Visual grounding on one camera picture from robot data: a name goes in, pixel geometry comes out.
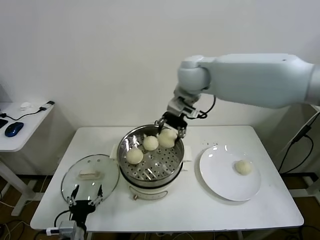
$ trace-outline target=table leg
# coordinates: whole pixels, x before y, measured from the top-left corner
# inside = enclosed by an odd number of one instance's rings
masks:
[[[236,231],[236,234],[238,235],[238,240],[244,240],[244,236],[242,235],[242,231]]]
[[[36,180],[31,180],[28,183],[28,187],[33,189],[34,186],[36,185],[37,181]],[[19,216],[22,209],[24,208],[24,206],[26,205],[26,203],[28,201],[41,201],[44,193],[43,192],[35,192],[34,193],[34,197],[26,197],[24,195],[21,195],[21,197],[19,198],[18,202],[16,203],[13,211],[11,212],[11,216]]]
[[[4,188],[1,190],[1,196],[2,198],[4,197],[4,195],[6,194],[6,192],[8,191],[8,189],[10,188],[10,183],[6,183],[6,185],[4,186]]]
[[[277,229],[256,230],[247,236],[244,240],[262,240],[275,232]]]
[[[93,234],[94,234],[94,233],[93,233],[92,231],[89,231],[89,232],[88,232],[88,235],[86,236],[86,240],[91,240]]]
[[[289,189],[293,198],[314,197],[320,205],[320,179],[312,181],[311,177],[303,177],[304,181],[308,184],[306,189]]]
[[[14,172],[11,171],[2,161],[0,161],[0,176],[4,178],[9,184],[17,189],[22,195],[28,198],[33,198],[35,192],[28,187]]]

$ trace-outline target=power cord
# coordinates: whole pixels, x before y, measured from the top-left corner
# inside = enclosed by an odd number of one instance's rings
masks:
[[[315,146],[314,141],[313,141],[312,138],[309,137],[308,135],[305,135],[304,137],[307,138],[307,139],[309,139],[310,142],[311,142],[311,148],[310,148],[309,153],[307,154],[307,156],[303,159],[303,161],[302,161],[301,163],[299,163],[299,164],[298,164],[297,166],[295,166],[294,168],[292,168],[292,169],[290,169],[290,170],[288,170],[288,171],[286,171],[286,172],[283,172],[282,174],[287,174],[287,173],[289,173],[289,172],[297,169],[298,167],[300,167],[302,164],[304,164],[304,162],[308,159],[308,157],[309,157],[310,154],[312,153],[312,150],[314,149],[314,146]]]
[[[196,117],[189,117],[189,116],[185,116],[187,119],[206,119],[207,117],[208,117],[208,113],[214,108],[214,106],[216,105],[216,100],[217,100],[217,98],[216,98],[216,96],[215,95],[213,95],[213,103],[212,103],[212,105],[211,105],[211,107],[207,110],[207,111],[199,111],[201,114],[199,114],[198,116],[196,116]],[[189,105],[188,103],[186,103],[185,102],[185,100],[184,99],[182,99],[182,102],[186,105],[186,106],[188,106],[189,108],[191,108],[191,109],[195,109],[193,106],[191,106],[191,105]]]
[[[33,240],[37,240],[37,237],[38,237],[40,234],[47,234],[47,231],[46,231],[46,230],[38,231],[38,232],[34,235]]]
[[[311,127],[311,125],[315,122],[315,120],[317,119],[317,117],[320,115],[320,111],[316,112],[312,117],[309,118],[309,120],[300,128],[300,130],[294,135],[294,137],[287,142],[287,144],[274,156],[274,158],[276,158],[277,156],[279,156],[280,153],[282,153],[286,147],[291,144],[291,142],[298,136],[298,134],[303,130],[304,127],[306,127],[307,125],[309,125]]]
[[[18,222],[18,224],[16,224],[11,230],[9,229],[9,224],[11,223],[14,223],[14,222]],[[10,240],[11,238],[11,233],[20,225],[20,224],[23,224],[22,225],[22,231],[19,235],[19,237],[16,239],[16,240],[20,240],[24,231],[25,231],[25,226],[28,226],[30,227],[30,225],[28,223],[26,223],[25,221],[22,221],[20,219],[14,219],[14,220],[11,220],[11,221],[8,221],[6,223],[0,223],[0,238],[4,235],[5,233],[5,229],[7,229],[7,234],[4,236],[4,240],[7,239],[7,237],[9,236],[8,240]]]
[[[287,229],[282,229],[286,233],[291,234],[291,235],[286,236],[286,238],[284,240],[304,240],[303,229],[305,229],[305,228],[311,228],[311,229],[316,230],[318,233],[320,233],[320,229],[315,226],[302,225],[299,227],[298,231],[289,231]]]
[[[6,114],[6,113],[3,112],[3,113],[0,113],[0,117],[2,117],[2,118],[9,118],[9,119],[12,119],[12,120],[14,120],[14,121],[18,121],[18,120],[22,119],[22,118],[25,117],[25,116],[34,115],[34,114],[40,113],[41,111],[43,111],[43,110],[39,109],[39,110],[36,111],[36,112],[22,115],[21,117],[18,117],[17,119],[15,119],[15,118],[13,118],[12,116],[9,116],[8,114]]]
[[[58,218],[59,218],[61,215],[66,214],[66,213],[68,213],[68,212],[70,212],[70,210],[62,211],[62,212],[60,212],[60,213],[55,217],[54,223],[53,223],[53,226],[54,226],[55,228],[57,227],[57,220],[58,220]]]
[[[24,118],[25,116],[34,115],[34,114],[40,113],[41,111],[45,111],[45,110],[47,110],[49,107],[51,107],[54,104],[55,104],[54,101],[48,101],[46,104],[43,104],[41,107],[39,107],[38,111],[32,112],[32,113],[27,113],[25,115],[22,115],[22,116],[18,117],[17,119],[13,118],[12,116],[9,116],[8,114],[6,114],[4,112],[0,113],[0,117],[1,118],[9,118],[9,119],[12,119],[14,121],[18,121],[18,120]]]
[[[281,170],[281,168],[282,168],[282,166],[283,166],[283,164],[284,164],[284,162],[285,162],[285,159],[286,159],[286,157],[287,157],[287,155],[288,155],[291,147],[292,147],[295,143],[299,142],[300,139],[302,139],[303,137],[308,138],[308,139],[311,141],[311,149],[310,149],[308,155],[304,158],[304,160],[303,160],[300,164],[298,164],[297,166],[295,166],[294,168],[292,168],[292,169],[290,169],[290,170],[288,170],[288,171],[286,171],[286,172],[283,172],[282,174],[287,174],[287,173],[289,173],[289,172],[297,169],[298,167],[300,167],[300,166],[308,159],[308,157],[309,157],[310,154],[312,153],[312,150],[314,149],[314,141],[311,139],[311,137],[309,137],[309,136],[307,135],[307,133],[311,130],[312,124],[316,121],[316,119],[318,118],[319,115],[320,115],[320,111],[317,112],[316,114],[314,114],[314,115],[302,126],[302,128],[300,128],[300,130],[296,133],[296,135],[284,146],[284,148],[277,154],[277,155],[279,155],[279,154],[289,145],[289,147],[287,148],[287,150],[286,150],[286,152],[285,152],[285,154],[284,154],[284,157],[283,157],[283,159],[282,159],[282,161],[281,161],[280,167],[279,167],[279,169],[278,169],[278,172],[279,172],[279,173],[280,173],[280,170]]]

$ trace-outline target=white plate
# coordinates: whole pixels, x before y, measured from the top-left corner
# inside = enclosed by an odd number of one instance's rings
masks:
[[[241,175],[235,170],[239,160],[251,162],[252,172]],[[205,183],[215,193],[232,201],[246,201],[256,195],[261,185],[261,175],[254,159],[230,145],[214,145],[200,159],[200,172]]]

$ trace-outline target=cooker handle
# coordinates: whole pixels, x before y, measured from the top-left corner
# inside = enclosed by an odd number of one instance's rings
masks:
[[[182,171],[189,171],[191,169],[192,164],[192,152],[190,146],[184,146],[184,155],[183,155],[183,167]]]

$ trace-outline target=glass lid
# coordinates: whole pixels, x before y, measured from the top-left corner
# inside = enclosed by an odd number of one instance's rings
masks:
[[[105,200],[116,188],[119,180],[118,164],[108,155],[90,155],[70,167],[61,182],[61,194],[66,202],[78,188],[75,200],[95,200],[102,191]]]

